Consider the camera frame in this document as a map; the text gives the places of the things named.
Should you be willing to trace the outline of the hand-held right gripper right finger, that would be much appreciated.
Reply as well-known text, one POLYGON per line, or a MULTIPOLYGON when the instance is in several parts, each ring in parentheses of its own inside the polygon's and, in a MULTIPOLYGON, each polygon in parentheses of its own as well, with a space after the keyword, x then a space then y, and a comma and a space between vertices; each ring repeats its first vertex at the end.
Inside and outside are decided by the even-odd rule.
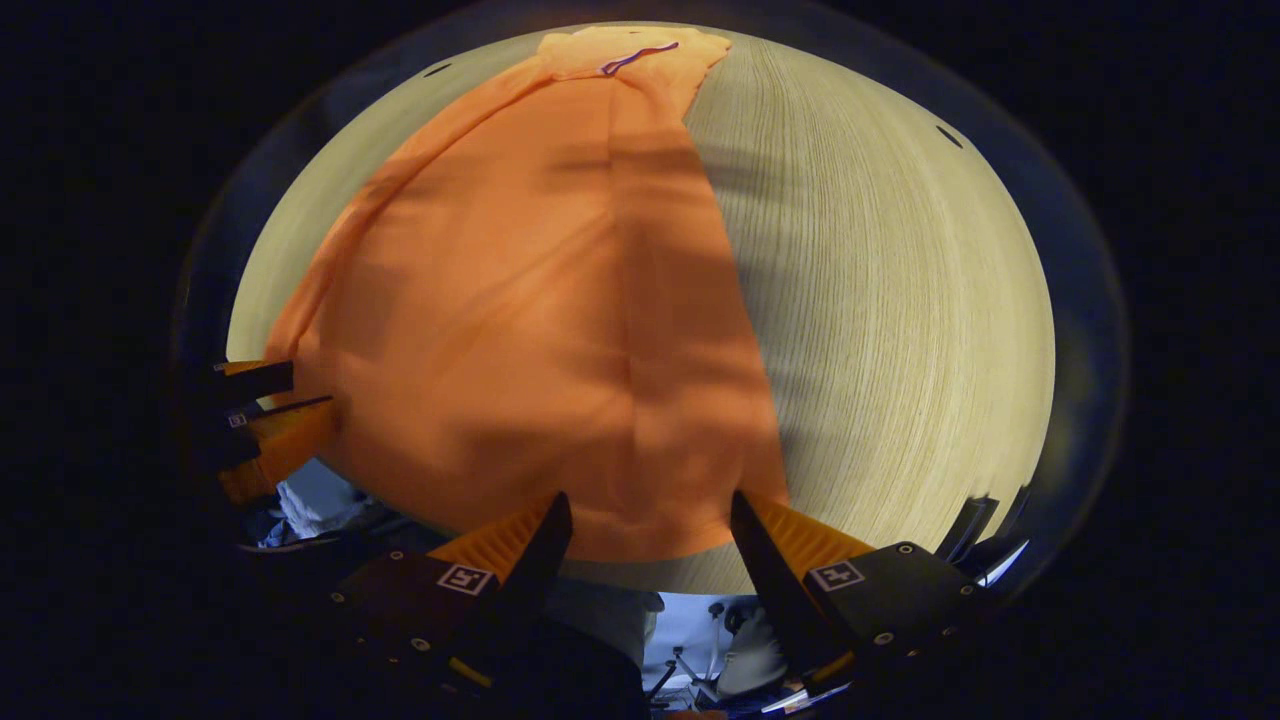
POLYGON ((746 491, 730 529, 790 670, 826 701, 905 701, 940 683, 1002 603, 911 541, 874 547, 746 491))

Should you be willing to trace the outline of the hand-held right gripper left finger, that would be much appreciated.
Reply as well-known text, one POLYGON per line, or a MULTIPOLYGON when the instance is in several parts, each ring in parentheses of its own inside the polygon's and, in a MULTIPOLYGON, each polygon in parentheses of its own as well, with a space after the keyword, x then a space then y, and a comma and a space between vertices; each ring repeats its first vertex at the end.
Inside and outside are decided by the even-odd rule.
POLYGON ((348 646, 434 701, 498 701, 558 577, 573 519, 566 493, 429 551, 393 548, 329 602, 348 646))

